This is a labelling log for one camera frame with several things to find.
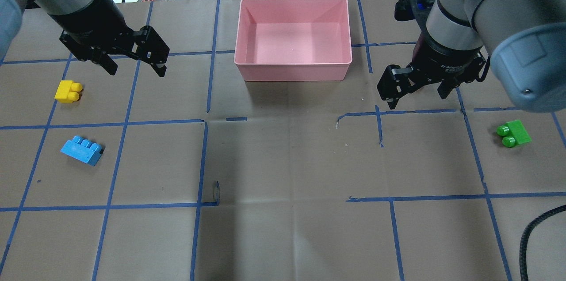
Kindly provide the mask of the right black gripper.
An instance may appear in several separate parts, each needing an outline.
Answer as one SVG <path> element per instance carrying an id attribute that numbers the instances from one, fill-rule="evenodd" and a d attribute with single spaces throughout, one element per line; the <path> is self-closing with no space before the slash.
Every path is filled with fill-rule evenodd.
<path id="1" fill-rule="evenodd" d="M 483 82 L 489 71 L 489 59 L 479 48 L 460 51 L 443 47 L 432 38 L 420 36 L 409 66 L 388 65 L 377 84 L 380 98 L 394 110 L 400 98 L 428 84 L 440 83 L 441 99 L 462 83 Z"/>

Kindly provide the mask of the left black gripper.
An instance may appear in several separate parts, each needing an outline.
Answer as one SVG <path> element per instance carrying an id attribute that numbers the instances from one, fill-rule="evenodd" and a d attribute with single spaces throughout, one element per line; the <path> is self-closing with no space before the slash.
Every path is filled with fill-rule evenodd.
<path id="1" fill-rule="evenodd" d="M 90 60 L 115 76 L 118 65 L 112 55 L 142 59 L 158 77 L 166 74 L 170 48 L 152 26 L 130 29 L 116 5 L 89 5 L 59 16 L 60 41 L 81 61 Z"/>

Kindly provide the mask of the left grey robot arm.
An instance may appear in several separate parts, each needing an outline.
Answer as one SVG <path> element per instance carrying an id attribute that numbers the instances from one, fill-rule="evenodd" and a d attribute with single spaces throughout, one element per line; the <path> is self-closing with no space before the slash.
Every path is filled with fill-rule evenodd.
<path id="1" fill-rule="evenodd" d="M 59 40 L 79 61 L 115 75 L 118 66 L 111 56 L 124 55 L 164 77 L 168 45 L 152 26 L 131 29 L 113 0 L 1 0 L 2 57 L 22 27 L 24 10 L 34 4 L 62 28 Z"/>

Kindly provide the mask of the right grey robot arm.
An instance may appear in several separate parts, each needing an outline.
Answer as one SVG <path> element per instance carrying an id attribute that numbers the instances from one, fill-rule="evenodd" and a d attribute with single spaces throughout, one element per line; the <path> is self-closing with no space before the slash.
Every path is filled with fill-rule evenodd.
<path id="1" fill-rule="evenodd" d="M 387 66 L 377 84 L 390 109 L 429 84 L 447 98 L 489 71 L 520 110 L 565 108 L 565 0 L 398 0 L 394 17 L 421 34 L 409 64 Z"/>

